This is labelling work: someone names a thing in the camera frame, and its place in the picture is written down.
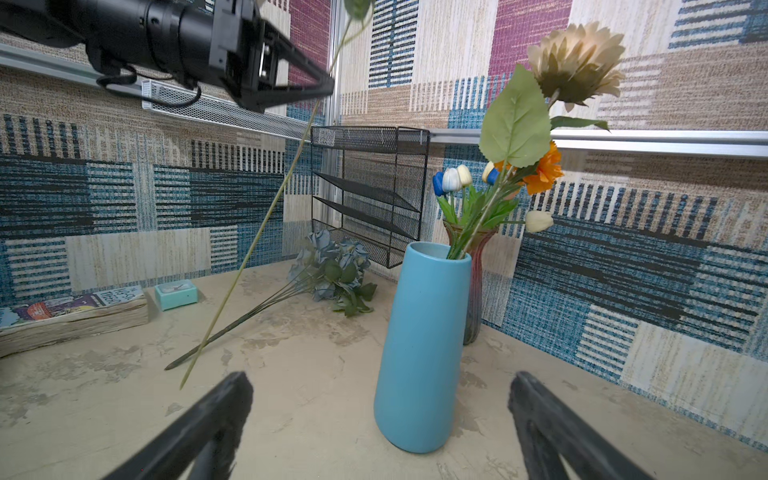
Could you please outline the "red ribbed glass vase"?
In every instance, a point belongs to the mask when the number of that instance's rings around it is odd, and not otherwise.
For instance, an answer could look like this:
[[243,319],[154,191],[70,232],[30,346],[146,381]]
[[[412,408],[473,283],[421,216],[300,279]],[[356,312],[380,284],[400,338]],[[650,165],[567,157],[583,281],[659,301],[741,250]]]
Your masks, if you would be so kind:
[[470,255],[472,260],[472,272],[463,338],[464,345],[470,345],[477,339],[480,326],[482,325],[482,254],[485,245],[498,232],[498,230],[498,227],[494,229],[479,230],[474,239],[469,243],[467,249],[467,253]]

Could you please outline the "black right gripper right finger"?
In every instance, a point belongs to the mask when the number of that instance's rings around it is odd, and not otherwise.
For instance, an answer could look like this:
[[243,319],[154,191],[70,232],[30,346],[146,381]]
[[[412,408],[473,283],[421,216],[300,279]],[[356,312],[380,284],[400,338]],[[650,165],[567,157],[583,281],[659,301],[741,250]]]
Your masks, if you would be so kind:
[[581,479],[648,479],[535,376],[515,374],[508,409],[530,479],[566,479],[567,463]]

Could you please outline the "dark blue tulip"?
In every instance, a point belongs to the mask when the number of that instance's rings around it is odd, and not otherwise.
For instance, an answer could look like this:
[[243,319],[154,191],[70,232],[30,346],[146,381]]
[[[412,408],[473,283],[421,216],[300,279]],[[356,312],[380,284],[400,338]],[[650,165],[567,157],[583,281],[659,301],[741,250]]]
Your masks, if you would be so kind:
[[499,171],[497,169],[492,169],[488,173],[485,182],[489,185],[494,185],[497,181],[498,176],[499,176]]

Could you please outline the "white tulip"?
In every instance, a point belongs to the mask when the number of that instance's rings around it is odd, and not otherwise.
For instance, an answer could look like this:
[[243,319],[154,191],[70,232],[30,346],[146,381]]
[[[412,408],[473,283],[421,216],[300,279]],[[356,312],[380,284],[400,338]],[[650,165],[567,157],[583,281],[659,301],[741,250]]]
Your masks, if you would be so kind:
[[528,232],[539,233],[551,228],[554,219],[549,212],[531,210],[526,213],[524,220],[505,220],[504,224],[523,225]]

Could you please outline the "orange and beige flower sprig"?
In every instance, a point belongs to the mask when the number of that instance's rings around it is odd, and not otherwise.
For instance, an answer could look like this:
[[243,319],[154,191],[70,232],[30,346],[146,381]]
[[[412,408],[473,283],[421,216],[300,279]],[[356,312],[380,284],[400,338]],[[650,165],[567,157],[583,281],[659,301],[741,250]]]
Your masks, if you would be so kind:
[[483,118],[478,148],[483,158],[495,164],[499,176],[494,185],[468,188],[468,198],[455,194],[457,224],[444,219],[449,237],[451,260],[466,256],[469,243],[480,230],[486,212],[483,195],[491,191],[490,201],[505,196],[502,189],[515,187],[517,179],[536,169],[535,164],[549,150],[552,131],[561,127],[605,130],[602,120],[551,116],[556,103],[566,109],[583,106],[594,98],[619,97],[624,76],[618,66],[625,51],[623,37],[596,22],[570,24],[554,30],[539,44],[528,48],[527,65],[516,65],[509,81],[489,105]]

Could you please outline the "orange marigold flower stem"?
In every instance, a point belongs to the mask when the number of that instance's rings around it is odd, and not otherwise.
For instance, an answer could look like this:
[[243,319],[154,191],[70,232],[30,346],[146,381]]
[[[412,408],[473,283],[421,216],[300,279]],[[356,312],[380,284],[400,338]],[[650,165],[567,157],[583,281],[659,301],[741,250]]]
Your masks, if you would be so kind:
[[505,196],[491,202],[491,191],[486,191],[482,200],[486,214],[479,229],[493,230],[501,224],[511,223],[508,217],[519,205],[517,196],[521,189],[525,188],[529,196],[550,190],[555,185],[556,180],[564,176],[560,165],[561,160],[561,152],[556,143],[551,141],[548,152],[535,164],[536,169],[534,171],[525,177],[520,177],[517,169],[514,170],[513,174],[510,174],[512,179],[517,179],[517,183],[515,187],[507,186],[502,189]]

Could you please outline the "small teal box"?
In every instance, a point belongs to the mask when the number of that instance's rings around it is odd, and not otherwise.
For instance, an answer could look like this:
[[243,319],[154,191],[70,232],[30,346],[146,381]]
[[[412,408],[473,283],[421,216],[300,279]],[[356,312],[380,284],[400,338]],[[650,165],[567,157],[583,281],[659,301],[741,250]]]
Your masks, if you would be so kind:
[[167,311],[199,300],[197,287],[190,280],[177,280],[154,287],[155,298],[161,311]]

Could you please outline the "dark blue rose stem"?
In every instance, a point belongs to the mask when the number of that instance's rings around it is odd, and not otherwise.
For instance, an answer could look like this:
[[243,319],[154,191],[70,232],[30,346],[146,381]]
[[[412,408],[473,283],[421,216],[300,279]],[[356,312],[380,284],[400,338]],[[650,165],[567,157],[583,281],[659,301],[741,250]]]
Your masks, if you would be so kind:
[[[336,45],[334,49],[334,53],[332,55],[331,65],[330,69],[331,71],[334,71],[335,67],[337,66],[337,63],[339,61],[340,55],[342,50],[346,45],[354,41],[358,36],[360,36],[368,27],[368,25],[372,22],[375,10],[375,2],[374,1],[345,1],[344,2],[344,10],[346,12],[347,21],[345,24],[345,27],[343,28],[341,39],[338,41],[338,44]],[[223,296],[221,303],[218,306],[218,309],[216,310],[216,313],[212,317],[210,324],[207,327],[207,330],[205,331],[197,349],[195,350],[195,353],[192,355],[191,360],[189,362],[189,365],[187,366],[187,370],[185,371],[180,385],[179,389],[183,390],[199,357],[201,356],[201,353],[205,346],[207,345],[208,341],[210,340],[210,337],[212,335],[213,329],[216,326],[220,316],[223,313],[223,310],[225,306],[227,305],[229,298],[231,297],[235,287],[237,286],[244,270],[247,267],[247,264],[254,253],[256,247],[258,246],[258,243],[266,229],[267,224],[269,223],[274,210],[276,209],[278,203],[282,199],[284,192],[286,190],[287,185],[290,183],[290,180],[293,176],[294,170],[298,164],[298,161],[300,160],[301,154],[303,152],[303,148],[305,145],[305,142],[307,141],[311,129],[314,125],[314,120],[317,115],[317,111],[319,109],[319,106],[321,104],[320,100],[316,100],[313,104],[312,110],[310,112],[309,120],[307,121],[306,127],[304,129],[304,132],[302,133],[302,136],[300,137],[299,144],[297,147],[297,150],[295,152],[294,158],[289,166],[289,169],[287,173],[284,176],[284,179],[282,183],[280,184],[280,187],[275,194],[273,200],[271,201],[269,208],[267,212],[265,213],[263,220],[249,246],[249,249],[247,250],[247,253],[241,262],[241,265],[239,269],[237,270],[235,276],[233,277],[226,294]]]

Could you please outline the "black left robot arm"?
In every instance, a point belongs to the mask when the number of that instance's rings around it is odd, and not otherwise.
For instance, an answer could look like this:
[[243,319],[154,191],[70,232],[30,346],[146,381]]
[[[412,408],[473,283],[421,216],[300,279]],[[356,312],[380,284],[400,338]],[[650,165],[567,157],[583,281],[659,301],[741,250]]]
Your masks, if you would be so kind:
[[258,113],[322,99],[334,80],[260,15],[254,1],[4,1],[1,29],[54,48],[82,44],[102,88],[131,84],[139,67],[187,89],[224,89]]

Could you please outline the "blue hydrangea flower bunch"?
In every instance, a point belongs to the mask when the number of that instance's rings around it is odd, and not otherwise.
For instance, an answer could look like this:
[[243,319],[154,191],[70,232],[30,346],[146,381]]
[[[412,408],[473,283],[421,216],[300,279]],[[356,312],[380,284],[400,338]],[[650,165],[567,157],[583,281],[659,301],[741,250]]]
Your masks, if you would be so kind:
[[210,334],[203,345],[208,346],[261,312],[303,294],[311,295],[315,301],[334,301],[333,310],[347,317],[369,313],[369,303],[377,290],[375,283],[365,280],[370,265],[370,254],[361,241],[334,240],[328,230],[311,233],[289,270],[287,284]]

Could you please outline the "colourful paperback book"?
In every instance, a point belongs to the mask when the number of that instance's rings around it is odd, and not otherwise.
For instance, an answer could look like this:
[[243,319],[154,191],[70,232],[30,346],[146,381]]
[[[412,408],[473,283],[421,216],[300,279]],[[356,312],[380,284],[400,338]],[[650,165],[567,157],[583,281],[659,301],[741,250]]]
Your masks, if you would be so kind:
[[1,310],[1,356],[7,357],[149,322],[147,298],[138,285]]

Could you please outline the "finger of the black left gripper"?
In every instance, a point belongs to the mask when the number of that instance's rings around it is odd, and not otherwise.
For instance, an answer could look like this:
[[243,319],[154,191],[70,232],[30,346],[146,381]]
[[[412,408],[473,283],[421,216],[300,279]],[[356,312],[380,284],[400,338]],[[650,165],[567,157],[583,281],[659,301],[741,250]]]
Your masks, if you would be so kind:
[[334,92],[331,75],[271,23],[255,24],[249,53],[248,109],[323,99]]

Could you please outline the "cream tulip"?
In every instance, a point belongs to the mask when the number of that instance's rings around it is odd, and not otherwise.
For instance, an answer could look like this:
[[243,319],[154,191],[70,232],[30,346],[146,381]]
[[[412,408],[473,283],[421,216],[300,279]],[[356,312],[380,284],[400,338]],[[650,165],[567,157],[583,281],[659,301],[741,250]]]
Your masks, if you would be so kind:
[[473,184],[472,174],[464,164],[459,165],[456,170],[460,181],[462,199],[466,200],[468,198],[468,188]]

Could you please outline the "teal cylindrical vase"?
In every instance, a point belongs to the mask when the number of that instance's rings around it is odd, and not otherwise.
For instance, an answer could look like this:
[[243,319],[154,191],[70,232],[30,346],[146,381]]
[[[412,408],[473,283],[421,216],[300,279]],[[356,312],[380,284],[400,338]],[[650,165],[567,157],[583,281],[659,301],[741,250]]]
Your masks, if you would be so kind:
[[472,260],[432,242],[407,246],[383,347],[375,422],[401,450],[426,454],[451,435]]

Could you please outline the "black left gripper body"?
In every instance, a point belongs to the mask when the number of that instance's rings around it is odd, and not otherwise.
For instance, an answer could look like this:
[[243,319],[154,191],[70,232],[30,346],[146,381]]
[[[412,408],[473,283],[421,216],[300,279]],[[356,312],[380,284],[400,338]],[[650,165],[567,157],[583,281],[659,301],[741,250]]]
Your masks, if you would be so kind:
[[263,22],[255,1],[215,1],[206,83],[221,88],[249,111],[264,111],[260,98]]

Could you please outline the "yellow tulip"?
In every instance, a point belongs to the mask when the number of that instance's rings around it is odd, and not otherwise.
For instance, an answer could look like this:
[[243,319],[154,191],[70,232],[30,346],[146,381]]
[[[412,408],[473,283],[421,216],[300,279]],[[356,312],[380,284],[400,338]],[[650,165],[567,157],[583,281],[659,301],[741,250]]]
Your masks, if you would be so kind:
[[485,183],[488,183],[488,178],[489,178],[490,174],[492,173],[492,171],[494,169],[495,169],[495,164],[493,162],[488,162],[486,164],[486,166],[485,166],[485,168],[483,170],[483,173],[482,173],[482,180]]

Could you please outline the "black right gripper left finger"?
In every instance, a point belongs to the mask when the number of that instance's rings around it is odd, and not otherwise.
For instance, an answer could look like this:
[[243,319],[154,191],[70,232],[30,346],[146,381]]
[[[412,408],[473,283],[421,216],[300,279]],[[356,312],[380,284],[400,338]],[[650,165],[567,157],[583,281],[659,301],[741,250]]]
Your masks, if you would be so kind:
[[233,372],[110,472],[108,479],[228,479],[251,411],[253,387]]

